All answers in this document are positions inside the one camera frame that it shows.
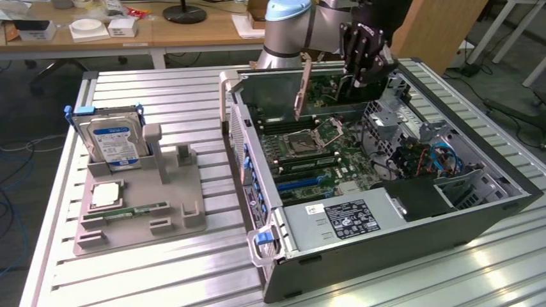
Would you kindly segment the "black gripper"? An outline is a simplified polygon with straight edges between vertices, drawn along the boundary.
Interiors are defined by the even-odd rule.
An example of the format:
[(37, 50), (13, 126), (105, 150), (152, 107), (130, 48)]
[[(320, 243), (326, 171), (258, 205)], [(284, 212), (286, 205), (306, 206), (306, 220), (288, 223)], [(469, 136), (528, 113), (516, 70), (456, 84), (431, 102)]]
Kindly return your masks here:
[(412, 2), (383, 0), (355, 3), (351, 22), (340, 24), (338, 52), (351, 86), (361, 88), (383, 79), (397, 66), (389, 47)]

